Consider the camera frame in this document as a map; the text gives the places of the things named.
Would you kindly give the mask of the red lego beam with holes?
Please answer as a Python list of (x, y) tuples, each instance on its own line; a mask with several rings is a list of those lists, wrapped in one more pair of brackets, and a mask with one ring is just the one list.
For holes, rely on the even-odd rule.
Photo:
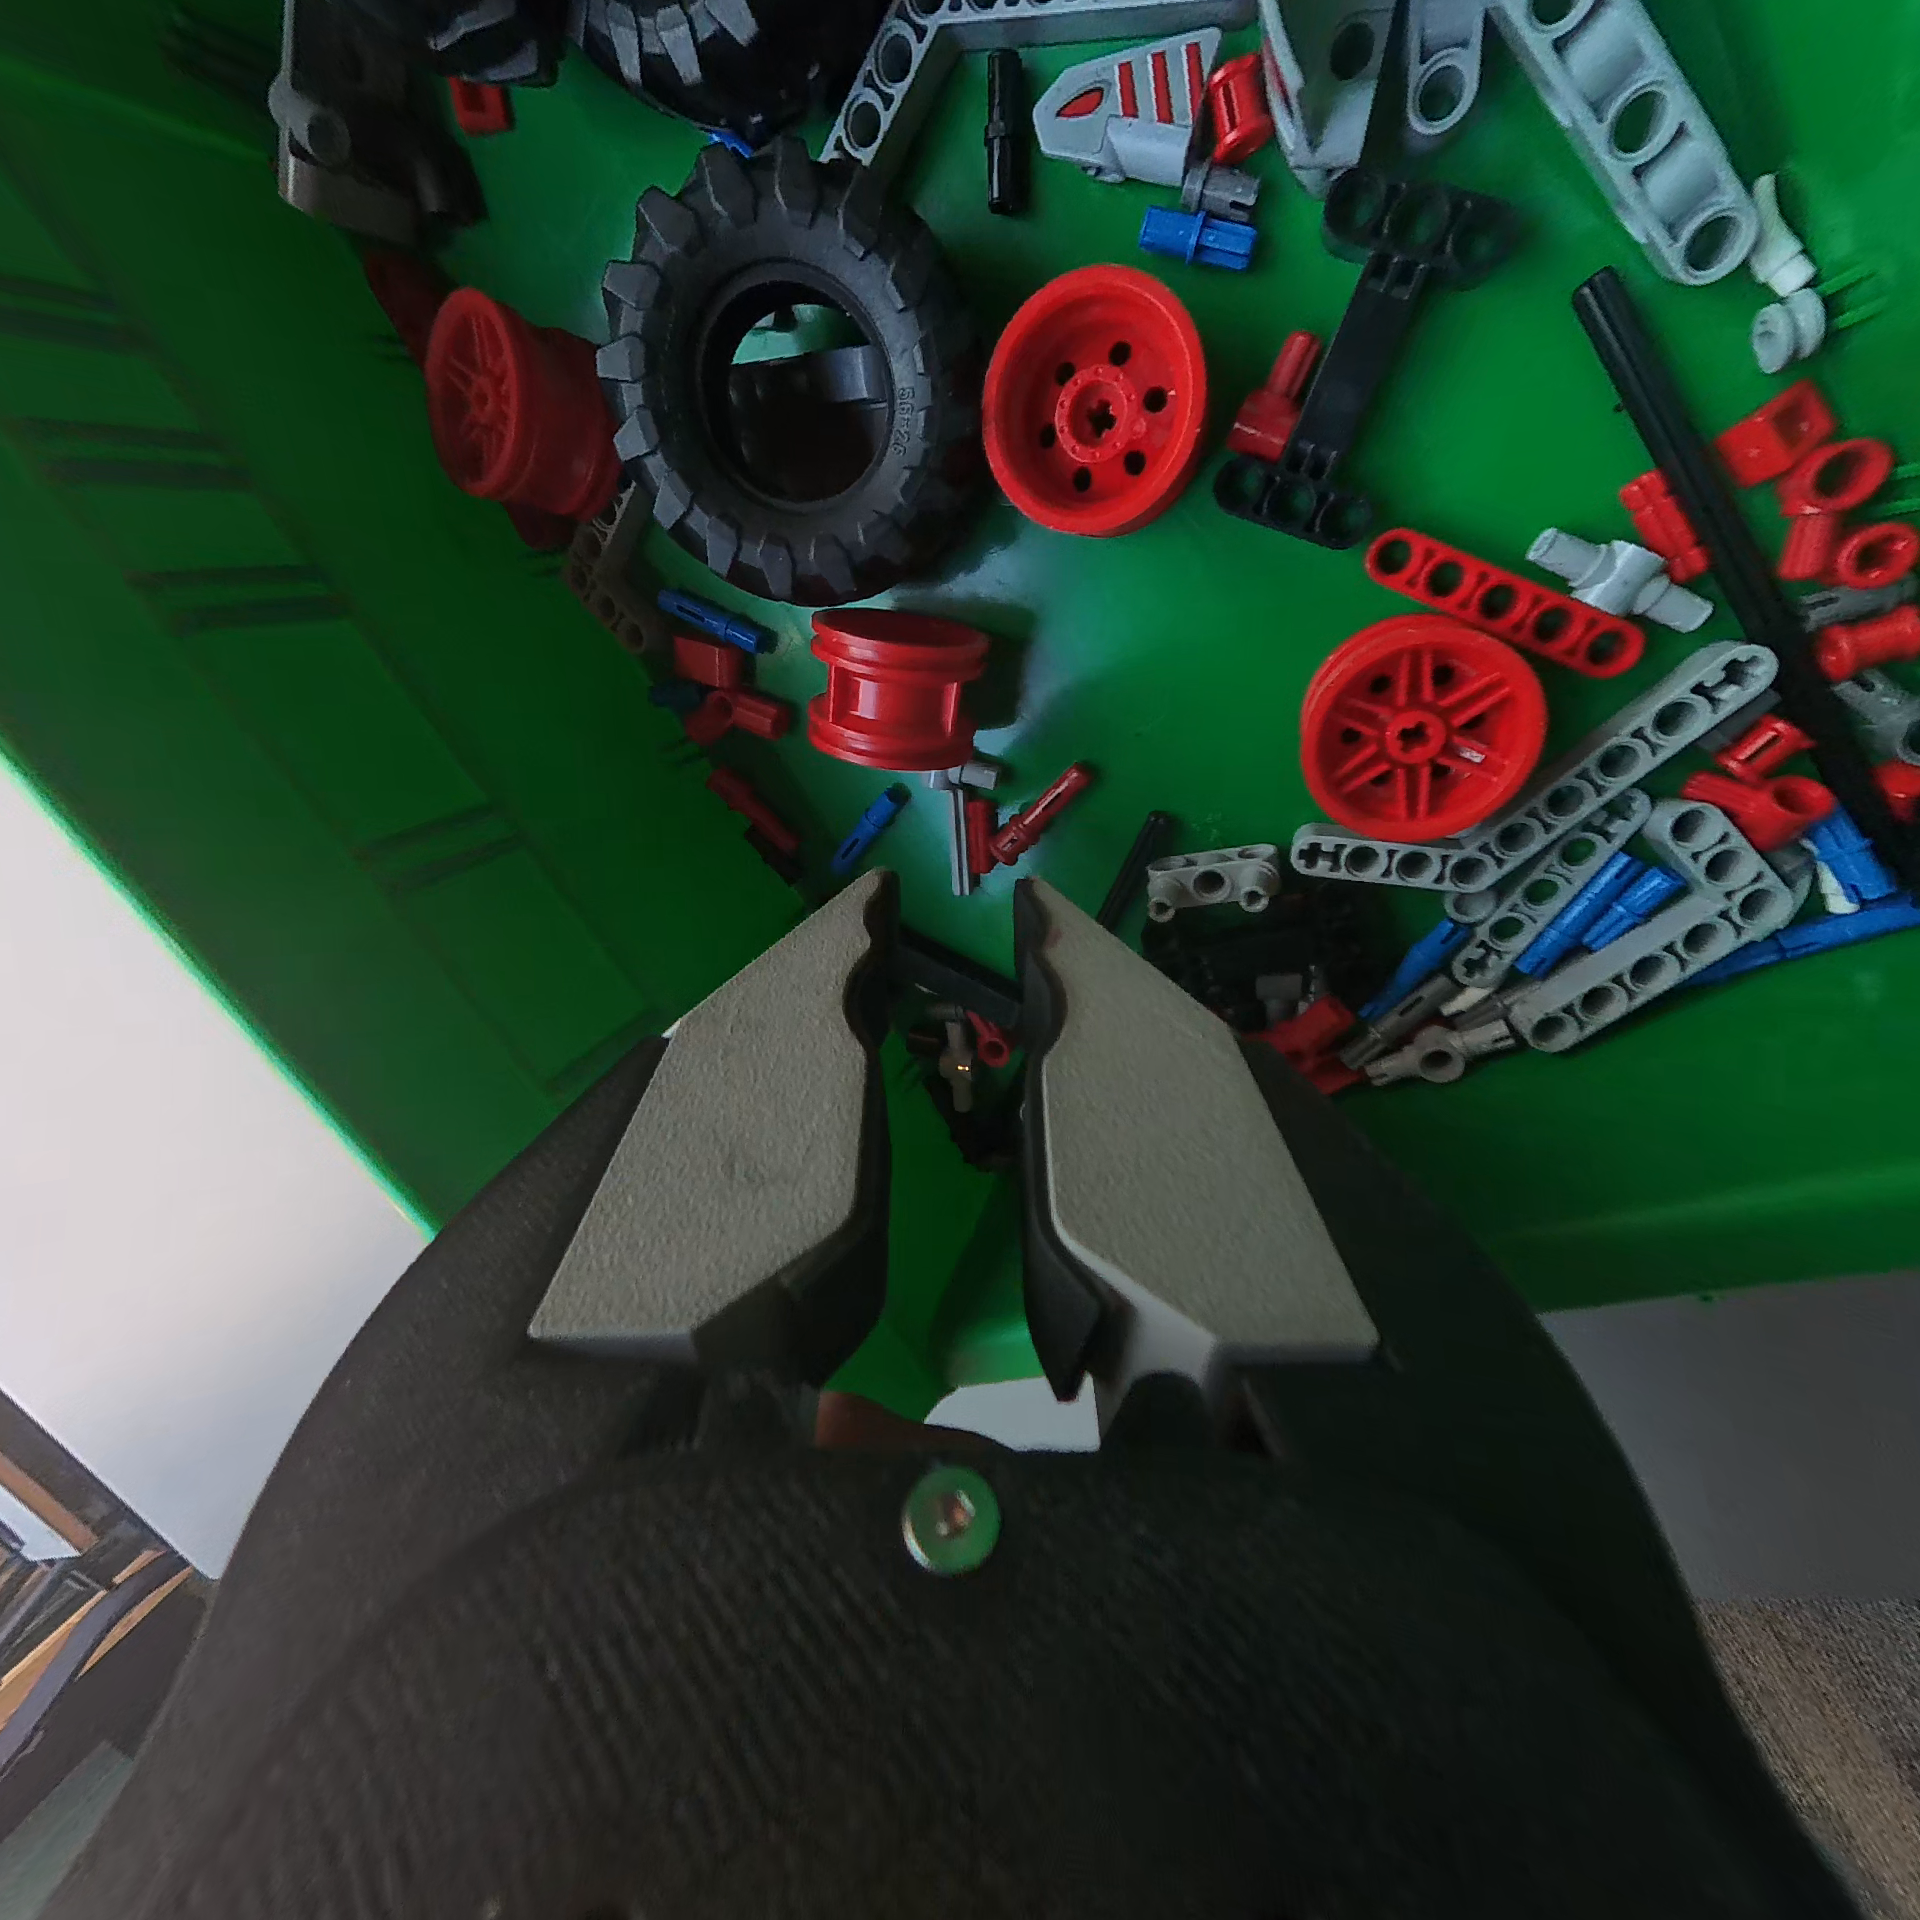
[(1376, 586), (1420, 607), (1583, 678), (1609, 682), (1644, 660), (1645, 636), (1629, 616), (1591, 607), (1429, 535), (1385, 531), (1366, 544), (1361, 565)]

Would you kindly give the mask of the dark grey short lego beam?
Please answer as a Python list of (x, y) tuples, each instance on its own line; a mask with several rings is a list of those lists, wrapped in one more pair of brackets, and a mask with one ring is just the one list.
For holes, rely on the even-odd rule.
[(624, 486), (599, 515), (575, 524), (562, 579), (625, 653), (657, 656), (666, 650), (664, 614), (656, 606), (656, 588), (633, 572), (641, 533), (633, 493), (633, 486)]

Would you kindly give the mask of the pile of grey blue beams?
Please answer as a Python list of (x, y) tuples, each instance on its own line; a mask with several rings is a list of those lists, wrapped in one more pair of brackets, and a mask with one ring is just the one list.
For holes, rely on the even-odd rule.
[(1777, 662), (1714, 639), (1525, 797), (1433, 843), (1309, 822), (1312, 880), (1438, 894), (1441, 920), (1338, 1053), (1368, 1086), (1447, 1086), (1512, 1050), (1565, 1053), (1654, 1000), (1916, 931), (1916, 896), (1816, 781)]

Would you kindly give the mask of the red angled lego connector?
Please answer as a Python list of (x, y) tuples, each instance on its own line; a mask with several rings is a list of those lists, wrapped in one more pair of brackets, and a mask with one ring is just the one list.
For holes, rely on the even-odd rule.
[(1304, 394), (1321, 357), (1321, 339), (1294, 328), (1264, 381), (1245, 395), (1232, 420), (1226, 451), (1232, 454), (1274, 464), (1303, 416)]

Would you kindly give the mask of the black lego block cluster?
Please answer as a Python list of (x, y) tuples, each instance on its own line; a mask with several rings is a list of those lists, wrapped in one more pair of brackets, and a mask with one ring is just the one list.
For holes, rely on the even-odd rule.
[(1373, 936), (1330, 894), (1279, 894), (1264, 911), (1192, 908), (1146, 920), (1143, 958), (1239, 1034), (1260, 1034), (1327, 995), (1364, 990)]

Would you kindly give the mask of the green plastic bin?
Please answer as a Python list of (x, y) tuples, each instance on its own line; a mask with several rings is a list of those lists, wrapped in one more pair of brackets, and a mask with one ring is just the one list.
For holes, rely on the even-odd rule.
[[(446, 478), (352, 242), (280, 204), (272, 4), (4, 4), (4, 739), (90, 847), (420, 1213), (446, 1219), (666, 1011), (799, 916), (649, 702), (639, 662), (506, 515)], [(1916, 4), (1648, 4), (1743, 168), (1777, 166), (1870, 322), (1813, 373), (1916, 464)], [(1438, 175), (1516, 254), (1433, 296), (1357, 435), (1401, 524), (1521, 572), (1548, 524), (1629, 533), (1648, 466), (1572, 309), (1615, 266), (1704, 435), (1768, 390), (1743, 276), (1661, 280), (1492, 37)], [(600, 274), (701, 149), (592, 68), (470, 146), (488, 220), (444, 254), (606, 335)], [(1034, 166), (984, 204), (981, 61), (912, 194), (986, 341), (1071, 268), (1140, 262), (1146, 194)], [(1406, 604), (1360, 552), (1225, 515), (1217, 432), (1354, 268), (1286, 166), (1248, 274), (1144, 262), (1210, 374), (1207, 466), (1153, 524), (1054, 535), (990, 486), (897, 604), (977, 623), (1018, 805), (1097, 768), (1022, 876), (1094, 908), (1143, 815), (1189, 846), (1325, 818), (1294, 724), (1327, 650)], [(1916, 935), (1660, 1000), (1562, 1059), (1357, 1091), (1361, 1120), (1535, 1308), (1916, 1264)]]

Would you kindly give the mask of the light grey curved lego panel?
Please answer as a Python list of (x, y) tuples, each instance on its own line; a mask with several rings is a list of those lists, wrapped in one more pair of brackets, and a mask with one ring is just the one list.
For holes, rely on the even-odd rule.
[(1394, 3), (1256, 4), (1265, 109), (1313, 202), (1360, 159), (1399, 15)]

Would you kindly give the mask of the small black lego assembly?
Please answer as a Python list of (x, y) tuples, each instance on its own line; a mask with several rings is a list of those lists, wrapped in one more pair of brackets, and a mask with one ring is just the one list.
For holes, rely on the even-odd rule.
[(1012, 979), (925, 933), (901, 928), (895, 1030), (957, 1156), (1012, 1173), (1024, 1135), (1024, 1004)]

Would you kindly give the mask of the large black lego assembly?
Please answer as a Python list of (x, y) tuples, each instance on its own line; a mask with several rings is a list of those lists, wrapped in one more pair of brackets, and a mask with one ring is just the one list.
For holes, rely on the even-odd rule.
[(270, 90), (280, 199), (397, 250), (485, 222), (440, 84), (550, 84), (567, 22), (562, 3), (280, 4)]

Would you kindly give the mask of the red lego bush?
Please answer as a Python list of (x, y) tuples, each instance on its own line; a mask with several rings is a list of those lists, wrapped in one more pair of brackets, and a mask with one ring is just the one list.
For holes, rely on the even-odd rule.
[(1364, 1083), (1364, 1072), (1338, 1059), (1354, 1027), (1354, 1013), (1341, 999), (1321, 995), (1289, 1019), (1255, 1034), (1252, 1042), (1269, 1046), (1312, 1087), (1335, 1098)]

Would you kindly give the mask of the large grey lego frame beam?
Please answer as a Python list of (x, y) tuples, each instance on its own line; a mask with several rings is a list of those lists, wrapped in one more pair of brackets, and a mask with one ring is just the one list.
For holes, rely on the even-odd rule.
[(1760, 214), (1644, 3), (1490, 3), (1488, 19), (1648, 262), (1736, 271)]

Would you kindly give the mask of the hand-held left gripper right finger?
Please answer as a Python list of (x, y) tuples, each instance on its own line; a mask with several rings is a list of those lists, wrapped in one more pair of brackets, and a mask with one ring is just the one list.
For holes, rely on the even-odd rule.
[(1366, 1365), (1378, 1325), (1234, 1030), (1044, 880), (1024, 984), (1024, 1315), (1097, 1437), (1169, 1398), (1232, 1427), (1249, 1376)]

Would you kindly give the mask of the long black lego axle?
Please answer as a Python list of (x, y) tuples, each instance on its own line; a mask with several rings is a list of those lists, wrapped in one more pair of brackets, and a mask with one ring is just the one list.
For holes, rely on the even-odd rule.
[(1618, 270), (1602, 268), (1572, 291), (1570, 302), (1626, 420), (1704, 546), (1742, 632), (1774, 653), (1784, 716), (1810, 733), (1821, 781), (1905, 890), (1916, 892), (1917, 830), (1893, 813), (1840, 698), (1816, 670), (1813, 637), (1776, 582), (1625, 280)]

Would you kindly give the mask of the grey lego liftarm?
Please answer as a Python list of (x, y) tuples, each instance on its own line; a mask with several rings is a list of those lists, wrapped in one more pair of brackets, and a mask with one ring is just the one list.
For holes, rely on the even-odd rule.
[(1449, 134), (1474, 109), (1488, 3), (1406, 3), (1404, 123), (1409, 138)]

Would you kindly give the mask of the black lego pin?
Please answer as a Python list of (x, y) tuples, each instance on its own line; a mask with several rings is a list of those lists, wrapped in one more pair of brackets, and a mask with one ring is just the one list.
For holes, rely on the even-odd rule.
[(1029, 208), (1031, 126), (1024, 63), (1016, 51), (996, 48), (984, 68), (983, 154), (990, 212), (1014, 220)]

